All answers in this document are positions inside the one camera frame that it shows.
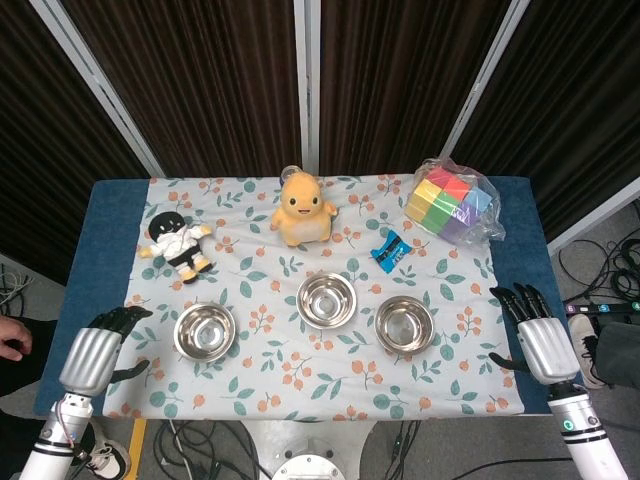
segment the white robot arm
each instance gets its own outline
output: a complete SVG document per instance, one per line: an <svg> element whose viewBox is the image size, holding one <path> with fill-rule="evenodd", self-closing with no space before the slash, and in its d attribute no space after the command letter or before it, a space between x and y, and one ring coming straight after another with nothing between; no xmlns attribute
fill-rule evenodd
<svg viewBox="0 0 640 480"><path fill-rule="evenodd" d="M99 315L78 332L60 374L66 393L51 407L21 480L63 480L74 457L87 458L78 442L93 414L91 398L110 382L135 377L148 366L146 360L130 370L114 372L120 345L136 322L150 315L142 307L120 307Z"/></svg>
<svg viewBox="0 0 640 480"><path fill-rule="evenodd" d="M584 480L626 480L587 390L572 382L580 365L562 323L553 317L538 290L531 285L515 287L522 300L506 288L492 288L491 293L513 320L526 363L505 360L495 353L489 356L503 368L530 372L549 385L549 407Z"/></svg>

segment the metal bowl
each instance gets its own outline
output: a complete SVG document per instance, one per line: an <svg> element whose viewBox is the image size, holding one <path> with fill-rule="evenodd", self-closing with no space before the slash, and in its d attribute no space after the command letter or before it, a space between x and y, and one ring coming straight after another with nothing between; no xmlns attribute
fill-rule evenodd
<svg viewBox="0 0 640 480"><path fill-rule="evenodd" d="M433 317L427 307L413 297L386 300L376 313L376 335L387 350L399 355L422 352L433 341Z"/></svg>
<svg viewBox="0 0 640 480"><path fill-rule="evenodd" d="M196 362L220 358L233 344L236 322L231 312L217 303L187 308L176 322L173 342L178 352Z"/></svg>
<svg viewBox="0 0 640 480"><path fill-rule="evenodd" d="M335 273L317 273L307 278L296 296L298 312L314 328L337 328L356 312L356 291Z"/></svg>

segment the dark brown curtain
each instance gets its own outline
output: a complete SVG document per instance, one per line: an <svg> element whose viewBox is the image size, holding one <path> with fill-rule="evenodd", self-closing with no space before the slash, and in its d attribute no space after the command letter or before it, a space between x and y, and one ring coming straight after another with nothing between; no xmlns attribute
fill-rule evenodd
<svg viewBox="0 0 640 480"><path fill-rule="evenodd" d="M170 176L300 164L291 0L64 0Z"/></svg>
<svg viewBox="0 0 640 480"><path fill-rule="evenodd" d="M66 283L94 182L146 172L28 2L0 39L0 252Z"/></svg>
<svg viewBox="0 0 640 480"><path fill-rule="evenodd" d="M453 152L531 177L549 240L640 176L640 2L531 2Z"/></svg>
<svg viewBox="0 0 640 480"><path fill-rule="evenodd" d="M508 4L323 1L321 173L411 172L437 156Z"/></svg>

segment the plastic bag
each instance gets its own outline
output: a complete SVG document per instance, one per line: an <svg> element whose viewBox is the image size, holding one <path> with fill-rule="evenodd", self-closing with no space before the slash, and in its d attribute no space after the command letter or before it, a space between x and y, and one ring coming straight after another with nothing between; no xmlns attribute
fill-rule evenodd
<svg viewBox="0 0 640 480"><path fill-rule="evenodd" d="M454 245L504 240L500 194L487 177L450 158L428 159L415 174L405 214Z"/></svg>

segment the plush toy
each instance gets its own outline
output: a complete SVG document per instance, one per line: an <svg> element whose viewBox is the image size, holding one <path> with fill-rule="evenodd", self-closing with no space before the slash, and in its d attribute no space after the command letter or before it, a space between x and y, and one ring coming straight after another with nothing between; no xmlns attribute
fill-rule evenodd
<svg viewBox="0 0 640 480"><path fill-rule="evenodd" d="M282 204L271 223L279 228L290 247L304 242L327 241L331 236L331 217L338 214L331 202L322 199L320 185L305 172L290 175L282 187Z"/></svg>
<svg viewBox="0 0 640 480"><path fill-rule="evenodd" d="M138 254L143 258L162 255L169 265L178 270L182 283L193 283L197 279L196 272L207 272L212 268L197 242L211 232L207 225L188 228L179 213L162 212L149 223L149 236L156 244L141 248Z"/></svg>

